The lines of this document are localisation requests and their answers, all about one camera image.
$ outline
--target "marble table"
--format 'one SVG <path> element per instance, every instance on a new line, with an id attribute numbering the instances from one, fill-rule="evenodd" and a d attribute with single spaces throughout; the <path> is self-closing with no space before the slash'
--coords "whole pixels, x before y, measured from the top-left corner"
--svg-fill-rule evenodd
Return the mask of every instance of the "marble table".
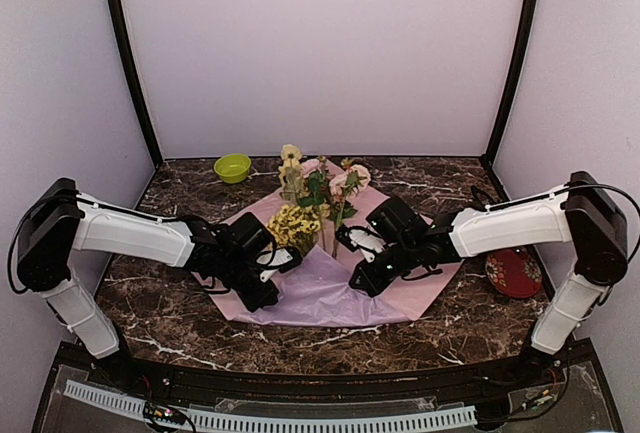
<path id="1" fill-rule="evenodd" d="M 140 210 L 198 214 L 220 222 L 278 186 L 278 159 L 255 158 L 251 177 L 222 184 L 215 160 L 163 164 Z M 497 198 L 476 158 L 364 157 L 372 186 L 402 197 L 427 216 L 469 206 L 471 186 Z M 517 354 L 548 304 L 543 290 L 528 300 L 499 294 L 484 258 L 464 262 L 423 316 L 411 323 L 360 329 L 258 326 L 229 322 L 188 273 L 117 257 L 97 300 L 123 330 L 136 357 L 235 372 L 365 374 L 478 363 Z"/>

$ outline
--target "flower stem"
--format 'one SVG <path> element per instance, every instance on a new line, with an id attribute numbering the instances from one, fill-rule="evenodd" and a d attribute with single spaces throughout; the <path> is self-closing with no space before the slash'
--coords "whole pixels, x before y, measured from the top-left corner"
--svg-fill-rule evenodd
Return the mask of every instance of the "flower stem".
<path id="1" fill-rule="evenodd" d="M 336 217 L 336 222 L 335 222 L 335 231 L 334 231 L 334 235 L 333 235 L 333 252 L 331 253 L 331 256 L 333 258 L 337 258 L 338 257 L 338 246 L 340 246 L 340 243 L 338 242 L 338 229 L 340 228 L 340 226 L 342 226 L 342 215 L 344 214 L 344 205 L 347 201 L 346 199 L 346 195 L 343 196 L 342 201 L 340 201 L 340 210 L 338 211 L 338 216 Z"/>
<path id="2" fill-rule="evenodd" d="M 320 205 L 316 205 L 316 215 L 318 215 L 318 221 L 320 222 L 320 236 L 322 238 L 322 249 L 327 251 L 327 240 L 324 238 L 324 221 L 322 218 L 322 210 Z"/>

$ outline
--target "pink cloth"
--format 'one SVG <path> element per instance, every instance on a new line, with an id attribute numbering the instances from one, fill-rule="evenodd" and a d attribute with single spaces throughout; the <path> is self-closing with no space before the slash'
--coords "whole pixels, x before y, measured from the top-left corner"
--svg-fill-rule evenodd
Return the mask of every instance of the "pink cloth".
<path id="1" fill-rule="evenodd" d="M 329 164 L 329 170 L 333 174 L 342 171 L 334 164 Z M 387 198 L 376 189 L 367 188 L 352 201 L 358 214 L 345 223 L 367 226 L 366 216 Z M 266 224 L 285 204 L 279 191 L 275 191 L 228 221 L 251 212 Z M 325 222 L 329 250 L 333 245 L 332 227 L 333 223 Z M 351 252 L 340 245 L 336 261 L 316 246 L 298 268 L 272 276 L 280 290 L 280 300 L 276 305 L 261 308 L 255 313 L 248 312 L 233 291 L 226 295 L 211 295 L 211 299 L 227 320 L 260 325 L 359 327 L 399 323 L 420 318 L 460 268 L 459 263 L 443 265 L 441 274 L 416 282 L 397 279 L 382 294 L 370 298 L 348 285 L 354 267 L 362 259 L 362 253 Z M 424 271 L 423 268 L 416 269 L 412 276 Z M 203 286 L 211 286 L 211 280 L 204 282 L 197 273 L 194 276 Z"/>

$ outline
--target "black metal pole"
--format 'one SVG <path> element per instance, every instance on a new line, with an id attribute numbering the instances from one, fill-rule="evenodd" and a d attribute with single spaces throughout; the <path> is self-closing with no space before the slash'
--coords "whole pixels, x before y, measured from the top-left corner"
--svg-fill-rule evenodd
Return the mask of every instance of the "black metal pole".
<path id="1" fill-rule="evenodd" d="M 520 23 L 518 24 L 518 33 L 513 47 L 513 54 L 511 55 L 511 64 L 509 65 L 509 72 L 507 73 L 507 81 L 505 82 L 504 91 L 502 92 L 502 99 L 500 100 L 500 107 L 498 108 L 496 121 L 493 125 L 489 145 L 487 146 L 487 151 L 484 154 L 484 159 L 489 165 L 493 165 L 496 156 L 498 156 L 500 143 L 502 142 L 502 137 L 504 136 L 504 131 L 507 127 L 509 113 L 513 106 L 513 100 L 518 88 L 518 81 L 520 80 L 520 73 L 522 72 L 522 64 L 524 63 L 524 57 L 527 52 L 527 44 L 529 43 L 529 34 L 531 33 L 531 25 L 533 23 L 535 8 L 536 0 L 522 1 Z"/>
<path id="2" fill-rule="evenodd" d="M 113 31 L 116 35 L 116 42 L 118 43 L 118 50 L 120 51 L 120 60 L 122 61 L 122 68 L 124 69 L 124 75 L 127 79 L 127 85 L 129 86 L 131 100 L 133 101 L 133 106 L 136 111 L 136 116 L 138 117 L 138 122 L 140 123 L 140 128 L 142 129 L 144 141 L 149 150 L 149 155 L 151 155 L 154 165 L 158 167 L 163 161 L 162 153 L 160 152 L 158 139 L 153 131 L 149 110 L 147 109 L 144 95 L 142 94 L 142 87 L 140 85 L 140 79 L 138 78 L 138 71 L 133 59 L 127 25 L 124 19 L 122 0 L 107 1 L 109 2 Z"/>

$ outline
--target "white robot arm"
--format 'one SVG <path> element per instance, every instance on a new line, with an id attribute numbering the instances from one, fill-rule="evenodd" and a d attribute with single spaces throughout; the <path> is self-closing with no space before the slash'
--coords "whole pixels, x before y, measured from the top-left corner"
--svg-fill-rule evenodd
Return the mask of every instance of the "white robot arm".
<path id="1" fill-rule="evenodd" d="M 64 178 L 23 217 L 16 235 L 18 278 L 26 287 L 22 292 L 39 293 L 121 384 L 136 376 L 126 342 L 77 280 L 69 265 L 71 250 L 146 258 L 213 277 L 226 291 L 234 290 L 250 311 L 276 304 L 278 289 L 271 275 L 302 261 L 294 248 L 276 248 L 272 235 L 250 213 L 229 225 L 212 225 L 192 215 L 163 218 L 101 202 Z M 265 250 L 269 245 L 272 251 Z"/>
<path id="2" fill-rule="evenodd" d="M 577 262 L 538 319 L 531 347 L 558 352 L 594 304 L 627 271 L 626 219 L 585 172 L 567 185 L 530 198 L 440 215 L 431 225 L 397 197 L 374 210 L 375 231 L 343 227 L 340 241 L 365 259 L 350 281 L 370 296 L 412 269 L 433 269 L 493 250 L 548 242 L 573 242 Z"/>

